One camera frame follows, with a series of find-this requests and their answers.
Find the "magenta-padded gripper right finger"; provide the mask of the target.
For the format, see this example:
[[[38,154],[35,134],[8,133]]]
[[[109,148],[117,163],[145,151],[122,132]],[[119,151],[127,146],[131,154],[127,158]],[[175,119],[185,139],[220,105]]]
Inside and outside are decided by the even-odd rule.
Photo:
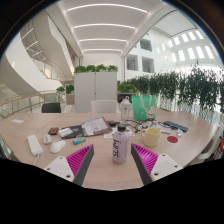
[[[131,144],[131,154],[143,185],[150,184],[182,169],[182,166],[167,154],[156,154],[134,143]]]

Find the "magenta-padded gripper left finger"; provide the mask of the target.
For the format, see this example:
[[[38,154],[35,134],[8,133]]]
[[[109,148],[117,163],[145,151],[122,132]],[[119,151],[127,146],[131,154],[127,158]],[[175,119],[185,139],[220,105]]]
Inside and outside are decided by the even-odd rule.
[[[94,145],[88,145],[67,157],[58,156],[45,170],[81,186],[94,155]]]

